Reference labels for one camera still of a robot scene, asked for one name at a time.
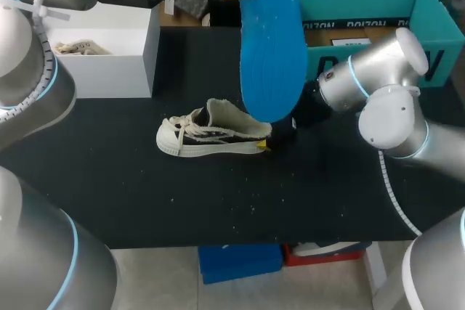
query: insole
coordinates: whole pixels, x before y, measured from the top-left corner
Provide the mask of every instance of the insole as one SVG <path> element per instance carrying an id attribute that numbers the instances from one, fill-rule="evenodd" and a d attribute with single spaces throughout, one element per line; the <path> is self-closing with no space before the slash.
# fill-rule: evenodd
<path id="1" fill-rule="evenodd" d="M 286 117 L 299 100 L 307 73 L 307 45 L 299 0 L 240 0 L 240 85 L 258 121 Z"/>

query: blue container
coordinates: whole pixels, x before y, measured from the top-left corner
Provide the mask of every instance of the blue container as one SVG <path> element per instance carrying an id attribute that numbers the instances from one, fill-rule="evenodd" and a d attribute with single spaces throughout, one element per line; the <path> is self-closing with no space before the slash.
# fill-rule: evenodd
<path id="1" fill-rule="evenodd" d="M 277 272 L 283 265 L 279 245 L 199 247 L 198 259 L 205 285 Z"/>
<path id="2" fill-rule="evenodd" d="M 423 46 L 429 72 L 420 87 L 443 86 L 464 45 L 464 35 L 439 0 L 300 0 L 305 30 L 322 28 L 409 27 Z M 346 60 L 357 46 L 308 47 L 307 78 Z"/>

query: white sneaker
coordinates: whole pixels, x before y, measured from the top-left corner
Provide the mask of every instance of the white sneaker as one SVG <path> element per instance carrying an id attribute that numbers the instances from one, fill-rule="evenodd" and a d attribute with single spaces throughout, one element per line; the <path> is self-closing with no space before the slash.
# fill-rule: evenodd
<path id="1" fill-rule="evenodd" d="M 157 145 L 173 156 L 194 158 L 233 152 L 257 154 L 258 144 L 271 135 L 269 123 L 260 123 L 226 99 L 209 99 L 206 108 L 163 120 Z"/>

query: white box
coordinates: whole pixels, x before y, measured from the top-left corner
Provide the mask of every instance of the white box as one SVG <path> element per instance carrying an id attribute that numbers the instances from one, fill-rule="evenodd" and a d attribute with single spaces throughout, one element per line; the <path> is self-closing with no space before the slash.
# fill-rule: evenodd
<path id="1" fill-rule="evenodd" d="M 160 38 L 158 8 L 97 4 L 86 12 L 58 10 L 69 22 L 46 18 L 52 47 L 90 39 L 113 55 L 61 55 L 57 58 L 76 82 L 78 98 L 151 97 Z"/>

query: black tabletop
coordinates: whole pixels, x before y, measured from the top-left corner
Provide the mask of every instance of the black tabletop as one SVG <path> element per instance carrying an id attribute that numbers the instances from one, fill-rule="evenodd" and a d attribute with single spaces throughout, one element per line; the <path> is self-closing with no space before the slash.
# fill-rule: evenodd
<path id="1" fill-rule="evenodd" d="M 270 154 L 184 159 L 158 150 L 165 117 L 211 97 L 242 106 L 239 56 L 238 29 L 162 30 L 154 98 L 80 99 L 62 123 L 3 151 L 0 165 L 110 248 L 412 238 L 354 115 L 299 129 Z M 424 90 L 421 105 L 428 118 L 464 125 L 451 85 Z M 419 229 L 465 205 L 457 181 L 393 160 L 387 168 Z"/>

